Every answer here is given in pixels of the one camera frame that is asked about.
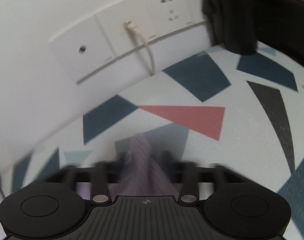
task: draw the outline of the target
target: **silver screw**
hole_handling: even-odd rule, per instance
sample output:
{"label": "silver screw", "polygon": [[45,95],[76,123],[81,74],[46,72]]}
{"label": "silver screw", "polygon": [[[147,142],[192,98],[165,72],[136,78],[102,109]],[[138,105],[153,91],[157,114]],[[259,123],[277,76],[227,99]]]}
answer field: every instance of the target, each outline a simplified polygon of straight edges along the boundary
{"label": "silver screw", "polygon": [[105,195],[96,195],[93,197],[93,201],[95,201],[97,203],[104,203],[108,200],[109,200],[109,197],[105,196]]}
{"label": "silver screw", "polygon": [[193,195],[183,195],[181,197],[181,200],[186,203],[192,203],[192,202],[196,201],[196,197]]}

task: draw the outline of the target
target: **geometric pattern tabletop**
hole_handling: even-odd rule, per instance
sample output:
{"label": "geometric pattern tabletop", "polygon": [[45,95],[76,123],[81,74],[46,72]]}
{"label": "geometric pattern tabletop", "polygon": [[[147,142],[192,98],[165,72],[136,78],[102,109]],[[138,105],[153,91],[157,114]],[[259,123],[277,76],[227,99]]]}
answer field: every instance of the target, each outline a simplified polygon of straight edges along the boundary
{"label": "geometric pattern tabletop", "polygon": [[68,164],[113,160],[136,133],[156,156],[222,163],[278,192],[292,208],[284,237],[304,239],[304,68],[260,42],[250,56],[202,51],[84,113],[0,174],[0,200]]}

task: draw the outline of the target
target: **wall socket panel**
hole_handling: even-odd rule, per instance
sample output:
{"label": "wall socket panel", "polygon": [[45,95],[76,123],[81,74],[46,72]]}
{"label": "wall socket panel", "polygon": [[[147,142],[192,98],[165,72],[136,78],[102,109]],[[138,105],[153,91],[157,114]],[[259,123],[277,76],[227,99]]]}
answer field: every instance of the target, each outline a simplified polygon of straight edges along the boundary
{"label": "wall socket panel", "polygon": [[142,45],[123,23],[132,20],[149,42],[206,20],[203,0],[124,0],[79,22],[49,45],[75,81]]}
{"label": "wall socket panel", "polygon": [[150,0],[160,35],[193,25],[187,0]]}

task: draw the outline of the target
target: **purple cloth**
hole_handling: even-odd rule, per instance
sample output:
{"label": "purple cloth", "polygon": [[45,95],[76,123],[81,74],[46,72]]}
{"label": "purple cloth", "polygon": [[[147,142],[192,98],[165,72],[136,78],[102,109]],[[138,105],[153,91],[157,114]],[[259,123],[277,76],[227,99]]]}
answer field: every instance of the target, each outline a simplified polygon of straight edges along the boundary
{"label": "purple cloth", "polygon": [[165,196],[179,193],[164,174],[157,162],[151,158],[152,148],[143,134],[130,138],[130,149],[126,164],[120,174],[120,181],[110,185],[111,197],[123,196]]}

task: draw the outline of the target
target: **pink triangle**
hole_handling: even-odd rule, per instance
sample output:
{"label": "pink triangle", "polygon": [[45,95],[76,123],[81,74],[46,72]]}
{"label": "pink triangle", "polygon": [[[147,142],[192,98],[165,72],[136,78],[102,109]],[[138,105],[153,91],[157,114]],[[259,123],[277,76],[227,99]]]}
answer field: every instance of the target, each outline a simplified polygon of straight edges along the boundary
{"label": "pink triangle", "polygon": [[139,106],[167,120],[180,124],[210,138],[219,140],[224,107],[216,106]]}

